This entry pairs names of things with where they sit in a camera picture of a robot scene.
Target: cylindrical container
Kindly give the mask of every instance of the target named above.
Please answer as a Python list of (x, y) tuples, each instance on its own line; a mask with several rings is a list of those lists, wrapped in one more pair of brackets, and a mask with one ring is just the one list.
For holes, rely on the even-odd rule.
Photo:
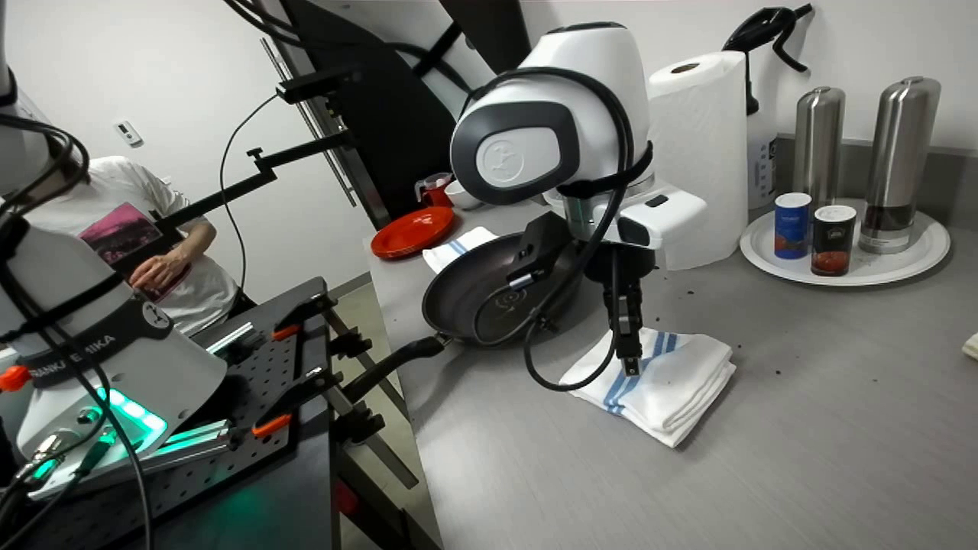
[(853, 265), (856, 207), (823, 206), (813, 214), (813, 274), (840, 277)]
[(838, 149), (844, 136), (840, 87), (813, 87), (801, 95), (795, 113), (795, 188), (813, 194), (813, 207), (838, 192)]
[(807, 192), (785, 192), (772, 200), (772, 256), (798, 259), (807, 252), (807, 227), (809, 227)]
[(648, 113), (657, 185), (678, 185), (707, 203), (662, 265), (697, 270), (735, 250), (749, 224), (746, 59), (711, 53), (648, 76)]
[(888, 252), (910, 243), (913, 200), (937, 113), (935, 78), (900, 78), (880, 95), (863, 246)]

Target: blue can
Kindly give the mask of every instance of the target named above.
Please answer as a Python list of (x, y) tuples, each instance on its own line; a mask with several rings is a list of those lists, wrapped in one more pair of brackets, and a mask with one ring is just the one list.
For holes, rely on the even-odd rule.
[(813, 200), (807, 192), (772, 200), (772, 256), (807, 256), (809, 206)]

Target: white tray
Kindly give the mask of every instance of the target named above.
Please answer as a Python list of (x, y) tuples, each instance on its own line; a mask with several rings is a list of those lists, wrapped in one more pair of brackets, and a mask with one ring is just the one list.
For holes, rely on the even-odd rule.
[(849, 259), (849, 273), (840, 277), (813, 274), (813, 256), (780, 259), (772, 256), (772, 214), (759, 216), (738, 237), (738, 252), (754, 264), (762, 273), (771, 273), (785, 281), (817, 284), (817, 288), (876, 288), (917, 277), (937, 265), (949, 250), (946, 230), (926, 216), (924, 211), (910, 219), (910, 246), (898, 252), (870, 252), (856, 246)]

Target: white cloth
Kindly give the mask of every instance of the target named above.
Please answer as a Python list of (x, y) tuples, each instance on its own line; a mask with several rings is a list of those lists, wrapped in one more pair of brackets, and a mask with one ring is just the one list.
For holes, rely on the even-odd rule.
[[(153, 237), (153, 211), (168, 216), (192, 206), (192, 200), (120, 155), (93, 158), (88, 176), (93, 184), (80, 184), (41, 206), (28, 219), (41, 230), (88, 242), (106, 264)], [(180, 333), (200, 333), (227, 317), (235, 289), (237, 284), (211, 256), (200, 256), (156, 305), (175, 317)]]
[[(638, 375), (625, 375), (621, 360), (611, 357), (608, 369), (575, 390), (580, 399), (629, 417), (645, 433), (665, 446), (678, 446), (724, 390), (735, 368), (731, 345), (704, 333), (641, 330)], [(590, 375), (608, 354), (611, 330), (592, 345), (563, 383)]]
[(478, 227), (447, 243), (429, 246), (423, 250), (426, 264), (431, 265), (431, 273), (438, 274), (441, 270), (447, 270), (450, 264), (454, 264), (454, 256), (482, 246), (487, 242), (496, 242), (496, 235), (487, 227)]

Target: metal canister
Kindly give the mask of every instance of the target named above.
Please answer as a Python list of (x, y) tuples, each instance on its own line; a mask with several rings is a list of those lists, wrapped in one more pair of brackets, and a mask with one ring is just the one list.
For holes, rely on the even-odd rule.
[(813, 200), (813, 207), (827, 206), (838, 192), (838, 155), (844, 136), (840, 87), (813, 87), (801, 95), (795, 115), (795, 188)]
[(863, 246), (888, 252), (910, 243), (913, 200), (919, 188), (941, 81), (910, 76), (880, 95), (867, 170)]

